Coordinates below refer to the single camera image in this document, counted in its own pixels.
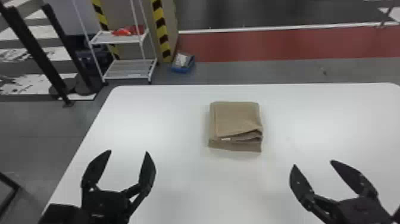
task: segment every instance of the folded towel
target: folded towel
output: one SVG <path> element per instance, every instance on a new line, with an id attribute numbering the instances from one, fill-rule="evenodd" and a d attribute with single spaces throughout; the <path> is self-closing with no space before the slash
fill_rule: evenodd
<path id="1" fill-rule="evenodd" d="M 256 102 L 210 104 L 209 147 L 233 151 L 261 151 L 263 126 Z"/>

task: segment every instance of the metal shelf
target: metal shelf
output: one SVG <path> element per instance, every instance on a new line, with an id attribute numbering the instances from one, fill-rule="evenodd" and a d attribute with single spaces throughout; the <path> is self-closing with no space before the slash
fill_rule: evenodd
<path id="1" fill-rule="evenodd" d="M 114 60 L 104 74 L 105 79 L 151 79 L 157 58 L 150 60 Z"/>
<path id="2" fill-rule="evenodd" d="M 92 38 L 90 44 L 99 45 L 105 43 L 139 43 L 142 44 L 143 40 L 149 33 L 149 29 L 145 30 L 142 35 L 132 35 L 132 36 L 115 36 L 110 31 L 99 31 L 96 36 Z"/>

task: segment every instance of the red floor stripe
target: red floor stripe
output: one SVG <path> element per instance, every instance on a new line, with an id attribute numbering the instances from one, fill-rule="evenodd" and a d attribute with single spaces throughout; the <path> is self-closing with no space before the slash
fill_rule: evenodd
<path id="1" fill-rule="evenodd" d="M 196 61 L 400 57 L 400 26 L 179 35 Z"/>

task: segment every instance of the blue container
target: blue container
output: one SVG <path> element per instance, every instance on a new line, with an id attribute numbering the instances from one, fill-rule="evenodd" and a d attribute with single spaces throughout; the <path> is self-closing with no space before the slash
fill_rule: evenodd
<path id="1" fill-rule="evenodd" d="M 187 67 L 175 67 L 175 66 L 172 66 L 171 70 L 174 71 L 174 72 L 177 72 L 177 73 L 185 74 L 188 71 L 190 71 L 194 65 L 195 65 L 195 56 L 193 56 L 192 59 L 190 60 L 189 66 L 187 66 Z"/>

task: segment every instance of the yellow and black striped pole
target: yellow and black striped pole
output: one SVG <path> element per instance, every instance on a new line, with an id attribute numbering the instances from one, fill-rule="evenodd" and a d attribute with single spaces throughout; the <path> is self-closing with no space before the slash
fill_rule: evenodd
<path id="1" fill-rule="evenodd" d="M 100 26 L 104 31 L 109 31 L 110 29 L 108 28 L 108 22 L 107 18 L 104 15 L 104 11 L 102 9 L 102 4 L 100 0 L 92 0 L 92 5 L 95 9 L 97 19 L 99 20 Z M 114 54 L 116 59 L 120 59 L 120 54 L 118 52 L 118 49 L 115 44 L 110 44 L 110 50 L 112 51 L 112 54 Z"/>
<path id="2" fill-rule="evenodd" d="M 172 61 L 171 45 L 168 40 L 168 30 L 165 24 L 163 4 L 161 0 L 152 0 L 153 18 L 157 29 L 157 39 L 160 45 L 162 60 L 166 63 Z"/>

